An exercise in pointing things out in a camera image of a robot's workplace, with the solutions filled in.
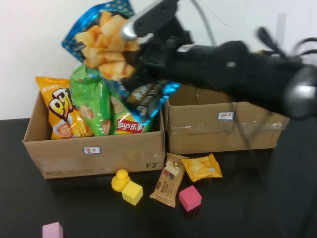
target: lay's logo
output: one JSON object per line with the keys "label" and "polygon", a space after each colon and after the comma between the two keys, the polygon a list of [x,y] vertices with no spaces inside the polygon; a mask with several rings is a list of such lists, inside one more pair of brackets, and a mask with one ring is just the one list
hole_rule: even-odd
{"label": "lay's logo", "polygon": [[127,119],[118,119],[117,121],[117,133],[129,134],[129,133],[141,133],[144,129],[143,125],[138,124],[136,121],[130,121]]}

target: yellow cube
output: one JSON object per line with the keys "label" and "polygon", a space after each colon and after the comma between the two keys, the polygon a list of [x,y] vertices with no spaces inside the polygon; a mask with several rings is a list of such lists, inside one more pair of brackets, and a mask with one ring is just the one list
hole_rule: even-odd
{"label": "yellow cube", "polygon": [[132,205],[136,205],[143,196],[143,189],[135,182],[130,181],[122,191],[122,197]]}

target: magenta cube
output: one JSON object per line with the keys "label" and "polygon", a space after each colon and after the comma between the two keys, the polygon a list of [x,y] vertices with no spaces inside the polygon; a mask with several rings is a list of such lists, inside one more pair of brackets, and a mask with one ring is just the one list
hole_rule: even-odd
{"label": "magenta cube", "polygon": [[42,238],[63,238],[63,228],[58,222],[45,225]]}
{"label": "magenta cube", "polygon": [[192,185],[179,193],[179,201],[183,204],[186,211],[198,207],[202,203],[202,196]]}

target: cardboard box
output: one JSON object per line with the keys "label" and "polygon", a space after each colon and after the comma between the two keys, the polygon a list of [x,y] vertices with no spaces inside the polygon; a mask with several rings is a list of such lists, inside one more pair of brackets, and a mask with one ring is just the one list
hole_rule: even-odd
{"label": "cardboard box", "polygon": [[164,108],[169,152],[194,154],[246,150],[239,119],[252,149],[276,146],[288,118],[247,102],[228,103],[219,92],[182,86]]}
{"label": "cardboard box", "polygon": [[46,179],[163,169],[165,138],[162,113],[153,132],[50,140],[48,109],[39,93],[23,140]]}

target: blue snack bag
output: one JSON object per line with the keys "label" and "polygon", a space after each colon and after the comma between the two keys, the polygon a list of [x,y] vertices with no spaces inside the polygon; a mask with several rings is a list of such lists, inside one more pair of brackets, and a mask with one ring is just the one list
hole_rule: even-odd
{"label": "blue snack bag", "polygon": [[99,4],[84,13],[71,28],[62,46],[87,67],[96,68],[110,90],[120,95],[134,119],[148,124],[180,86],[167,80],[151,81],[129,90],[135,68],[128,62],[140,50],[137,40],[125,42],[120,30],[134,14],[128,0]]}

